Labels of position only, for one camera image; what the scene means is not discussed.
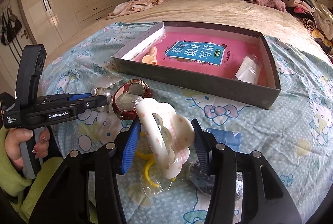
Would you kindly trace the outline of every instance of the wristwatch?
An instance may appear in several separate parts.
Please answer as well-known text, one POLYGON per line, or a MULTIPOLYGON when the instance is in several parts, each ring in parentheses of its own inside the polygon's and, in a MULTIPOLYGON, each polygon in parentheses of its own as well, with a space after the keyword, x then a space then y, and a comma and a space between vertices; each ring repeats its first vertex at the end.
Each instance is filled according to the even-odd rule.
POLYGON ((132 79, 126 82, 122 87, 120 87, 118 91, 116 91, 112 101, 112 109, 119 119, 131 121, 138 116, 135 107, 124 110, 117 105, 117 99, 120 96, 123 96, 125 93, 129 93, 132 96, 137 95, 141 96, 142 98, 147 98, 152 97, 152 92, 149 86, 141 79, 132 79))

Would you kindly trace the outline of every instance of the blue card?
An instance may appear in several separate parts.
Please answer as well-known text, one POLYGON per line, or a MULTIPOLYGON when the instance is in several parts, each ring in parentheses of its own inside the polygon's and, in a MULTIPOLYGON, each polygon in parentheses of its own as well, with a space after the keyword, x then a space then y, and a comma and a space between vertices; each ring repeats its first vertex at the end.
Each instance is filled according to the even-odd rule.
POLYGON ((240 140, 242 139, 242 133, 236 132, 235 134, 232 131, 225 131, 214 128, 207 128, 206 132, 212 133, 219 143, 224 143, 230 147, 234 152, 239 151, 240 140))
POLYGON ((167 52, 167 57, 182 58, 221 65, 224 47, 212 43, 179 41, 167 52))

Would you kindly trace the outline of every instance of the gray handle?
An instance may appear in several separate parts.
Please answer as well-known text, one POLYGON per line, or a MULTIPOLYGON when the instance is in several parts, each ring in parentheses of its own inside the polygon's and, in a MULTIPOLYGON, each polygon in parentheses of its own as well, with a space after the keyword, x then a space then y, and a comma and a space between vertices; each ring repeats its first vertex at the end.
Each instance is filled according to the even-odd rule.
POLYGON ((21 155, 26 169, 26 175, 29 179, 35 179, 38 172, 41 170, 43 159, 35 159, 35 154, 32 152, 35 144, 39 142, 39 135, 45 130, 45 127, 33 129, 34 136, 27 142, 20 143, 21 155))

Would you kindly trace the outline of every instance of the fingernail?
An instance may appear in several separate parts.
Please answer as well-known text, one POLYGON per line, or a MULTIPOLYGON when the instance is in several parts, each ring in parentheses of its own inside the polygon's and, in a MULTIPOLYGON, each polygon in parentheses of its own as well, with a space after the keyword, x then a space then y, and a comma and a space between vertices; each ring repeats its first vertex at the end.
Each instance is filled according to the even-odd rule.
POLYGON ((27 138, 32 138, 32 136, 34 135, 34 132, 32 132, 31 130, 24 130, 24 135, 27 138))

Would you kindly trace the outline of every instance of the person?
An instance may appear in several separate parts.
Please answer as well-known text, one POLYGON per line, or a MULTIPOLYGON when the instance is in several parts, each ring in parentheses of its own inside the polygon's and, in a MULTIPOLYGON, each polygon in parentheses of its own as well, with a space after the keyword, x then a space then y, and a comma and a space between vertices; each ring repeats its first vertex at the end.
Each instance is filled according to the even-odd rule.
MULTIPOLYGON (((62 157, 52 157, 43 163, 41 171, 34 182, 24 176, 24 163, 20 150, 20 143, 33 137, 33 132, 24 128, 0 130, 0 187, 8 200, 28 222, 32 210, 43 192, 45 186, 63 161, 62 157)), ((46 128, 39 135, 33 153, 36 158, 47 157, 50 132, 46 128)))

